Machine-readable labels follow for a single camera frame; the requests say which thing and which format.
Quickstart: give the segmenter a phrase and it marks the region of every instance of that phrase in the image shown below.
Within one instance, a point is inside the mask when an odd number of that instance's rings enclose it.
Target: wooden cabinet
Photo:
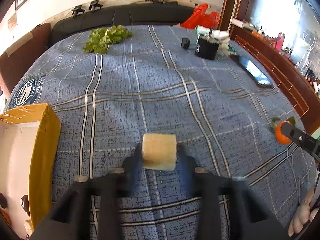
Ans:
[[[320,126],[320,100],[294,64],[263,40],[237,26],[231,26],[230,38],[260,61],[299,114],[306,132],[313,133]]]

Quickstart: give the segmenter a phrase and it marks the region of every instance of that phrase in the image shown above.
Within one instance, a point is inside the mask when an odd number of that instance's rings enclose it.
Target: black smartphone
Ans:
[[[273,87],[271,81],[265,76],[265,74],[263,74],[260,69],[258,69],[257,66],[246,57],[242,57],[239,55],[230,55],[230,57],[249,73],[249,75],[255,80],[258,86],[263,88]]]

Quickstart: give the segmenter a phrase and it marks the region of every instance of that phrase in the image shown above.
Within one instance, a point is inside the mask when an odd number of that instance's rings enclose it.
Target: brown chair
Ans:
[[[46,51],[50,33],[50,23],[39,25],[1,55],[0,87],[7,99],[35,60]]]

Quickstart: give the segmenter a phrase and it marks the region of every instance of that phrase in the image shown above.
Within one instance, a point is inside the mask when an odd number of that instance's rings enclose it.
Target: finger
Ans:
[[[308,192],[306,194],[306,197],[304,198],[303,202],[310,204],[310,202],[313,199],[314,194],[315,194],[315,187],[312,187],[312,188],[310,188],[308,190]]]
[[[295,213],[294,215],[294,219],[293,219],[293,231],[298,234],[301,232],[303,228],[303,224],[302,222],[300,221],[299,219],[299,214],[298,214],[298,211]]]
[[[313,219],[315,218],[315,216],[318,213],[318,211],[319,211],[319,208],[315,208],[314,210],[311,211],[310,216],[309,216],[310,222],[313,221]]]
[[[289,228],[288,228],[288,235],[291,237],[294,234],[293,230],[293,219],[290,221]]]
[[[303,203],[296,213],[302,224],[307,223],[310,216],[310,205],[308,203]]]

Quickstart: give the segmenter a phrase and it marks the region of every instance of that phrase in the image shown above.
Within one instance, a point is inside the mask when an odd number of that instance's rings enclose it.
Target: yellow box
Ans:
[[[30,219],[20,206],[29,196],[32,227],[52,205],[52,174],[60,135],[60,120],[48,104],[21,106],[0,114],[0,192],[13,230],[25,237],[24,220]]]

